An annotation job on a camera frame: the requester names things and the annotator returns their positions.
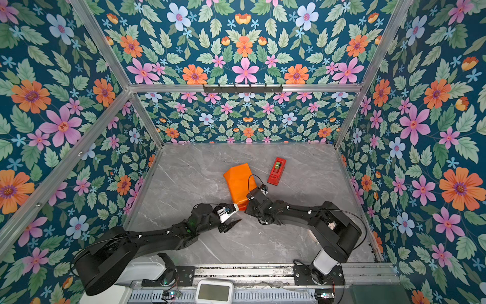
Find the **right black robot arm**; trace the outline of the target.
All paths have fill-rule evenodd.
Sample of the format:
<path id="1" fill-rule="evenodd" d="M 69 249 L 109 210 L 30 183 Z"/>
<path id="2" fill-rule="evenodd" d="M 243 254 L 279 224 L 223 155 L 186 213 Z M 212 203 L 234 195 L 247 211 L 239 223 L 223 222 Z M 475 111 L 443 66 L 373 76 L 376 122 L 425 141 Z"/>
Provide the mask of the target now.
<path id="1" fill-rule="evenodd" d="M 307 266 L 307 273 L 318 285 L 327 283 L 333 269 L 346 263 L 361 245 L 362 230 L 349 218 L 351 213 L 330 201 L 320 206 L 297 206 L 281 200 L 272 201 L 267 192 L 258 187 L 249 192 L 247 199 L 245 213 L 257 218 L 260 224 L 296 225 L 314 235 L 321 250 Z"/>

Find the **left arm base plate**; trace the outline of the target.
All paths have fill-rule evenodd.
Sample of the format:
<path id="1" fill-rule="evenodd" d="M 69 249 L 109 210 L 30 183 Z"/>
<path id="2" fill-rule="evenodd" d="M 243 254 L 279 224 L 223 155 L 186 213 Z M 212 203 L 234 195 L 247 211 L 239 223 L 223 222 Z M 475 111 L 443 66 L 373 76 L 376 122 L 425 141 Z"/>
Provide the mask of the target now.
<path id="1" fill-rule="evenodd" d="M 195 278 L 196 268 L 194 266 L 170 267 L 162 275 L 154 280 L 144 279 L 143 287 L 190 287 Z"/>

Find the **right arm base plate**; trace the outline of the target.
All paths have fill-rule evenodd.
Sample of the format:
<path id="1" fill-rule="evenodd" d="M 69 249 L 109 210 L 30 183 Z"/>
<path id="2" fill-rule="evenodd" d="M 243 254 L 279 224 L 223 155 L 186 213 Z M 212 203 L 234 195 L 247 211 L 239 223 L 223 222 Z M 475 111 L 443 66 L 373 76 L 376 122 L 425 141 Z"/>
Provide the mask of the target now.
<path id="1" fill-rule="evenodd" d="M 323 274 L 314 266 L 294 264 L 294 284 L 296 286 L 344 286 L 346 284 L 342 266 L 338 264 L 329 274 Z"/>

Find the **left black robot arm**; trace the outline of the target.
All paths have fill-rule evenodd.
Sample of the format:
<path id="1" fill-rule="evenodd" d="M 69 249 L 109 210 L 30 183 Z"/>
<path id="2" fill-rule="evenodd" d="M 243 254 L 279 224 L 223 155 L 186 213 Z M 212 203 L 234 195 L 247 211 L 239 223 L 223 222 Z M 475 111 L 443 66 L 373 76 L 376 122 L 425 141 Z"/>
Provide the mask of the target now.
<path id="1" fill-rule="evenodd" d="M 193 207 L 188 219 L 166 229 L 137 232 L 116 226 L 78 252 L 71 266 L 76 269 L 86 294 L 98 295 L 115 284 L 133 259 L 187 248 L 202 233 L 213 229 L 226 233 L 239 222 L 228 221 L 238 211 L 234 203 L 200 203 Z"/>

